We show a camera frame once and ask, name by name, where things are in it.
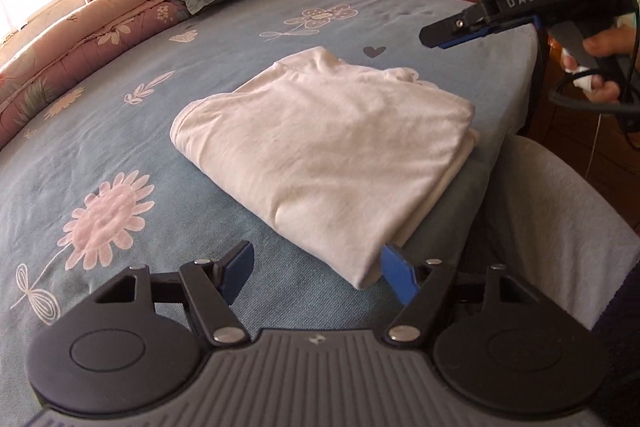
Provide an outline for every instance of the gray pants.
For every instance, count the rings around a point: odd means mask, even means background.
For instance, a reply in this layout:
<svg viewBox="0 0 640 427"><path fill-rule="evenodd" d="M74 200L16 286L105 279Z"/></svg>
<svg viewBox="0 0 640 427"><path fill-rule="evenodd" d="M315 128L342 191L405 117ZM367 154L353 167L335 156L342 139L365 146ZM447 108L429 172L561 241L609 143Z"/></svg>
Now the gray pants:
<svg viewBox="0 0 640 427"><path fill-rule="evenodd" d="M639 252L640 238L571 167L532 140L508 136L462 268L506 263L591 328Z"/></svg>

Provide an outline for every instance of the black circular cover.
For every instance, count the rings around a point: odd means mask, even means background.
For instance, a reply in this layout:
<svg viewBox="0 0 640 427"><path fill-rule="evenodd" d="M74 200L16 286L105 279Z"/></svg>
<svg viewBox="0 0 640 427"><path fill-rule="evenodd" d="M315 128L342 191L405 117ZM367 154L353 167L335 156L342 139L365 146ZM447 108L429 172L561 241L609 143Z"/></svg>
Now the black circular cover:
<svg viewBox="0 0 640 427"><path fill-rule="evenodd" d="M555 321L536 306L473 315L434 345L436 367L453 389L517 417L583 405L602 383L606 360L602 345L578 323Z"/></svg>
<svg viewBox="0 0 640 427"><path fill-rule="evenodd" d="M130 303L80 304L31 343L31 385L55 409L122 414L176 391L200 350L180 324Z"/></svg>

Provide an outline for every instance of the dark heart print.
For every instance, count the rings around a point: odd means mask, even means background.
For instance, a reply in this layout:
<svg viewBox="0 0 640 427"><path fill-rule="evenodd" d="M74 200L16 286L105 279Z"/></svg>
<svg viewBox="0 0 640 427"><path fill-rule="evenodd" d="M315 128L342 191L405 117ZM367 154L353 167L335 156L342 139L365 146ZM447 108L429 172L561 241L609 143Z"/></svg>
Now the dark heart print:
<svg viewBox="0 0 640 427"><path fill-rule="evenodd" d="M386 50L386 46L380 46L379 48L375 48L375 49L372 48L371 46L367 46L366 48L363 48L362 50L364 51L364 54L367 55L367 57L376 58L384 50Z"/></svg>

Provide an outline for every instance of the silver bolt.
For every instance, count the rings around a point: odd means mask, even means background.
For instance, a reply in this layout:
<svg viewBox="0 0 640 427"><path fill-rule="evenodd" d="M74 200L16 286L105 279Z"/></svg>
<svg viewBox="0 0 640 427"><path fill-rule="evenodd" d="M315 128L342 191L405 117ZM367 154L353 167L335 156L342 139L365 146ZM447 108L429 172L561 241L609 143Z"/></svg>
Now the silver bolt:
<svg viewBox="0 0 640 427"><path fill-rule="evenodd" d="M244 341L244 331L234 326L219 328L213 332L213 339L220 344L237 344Z"/></svg>
<svg viewBox="0 0 640 427"><path fill-rule="evenodd" d="M396 342L413 342L420 337L420 330L413 326L394 326L389 330L388 335Z"/></svg>

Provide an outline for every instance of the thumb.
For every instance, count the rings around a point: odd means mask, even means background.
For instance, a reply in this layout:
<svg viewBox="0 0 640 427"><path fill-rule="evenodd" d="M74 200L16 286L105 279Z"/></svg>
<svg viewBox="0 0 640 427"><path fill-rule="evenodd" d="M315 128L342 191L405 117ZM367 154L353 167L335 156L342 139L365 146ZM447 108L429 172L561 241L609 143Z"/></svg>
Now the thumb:
<svg viewBox="0 0 640 427"><path fill-rule="evenodd" d="M630 55L634 50L636 30L630 26L611 28L585 39L582 45L594 57L608 57L615 54Z"/></svg>

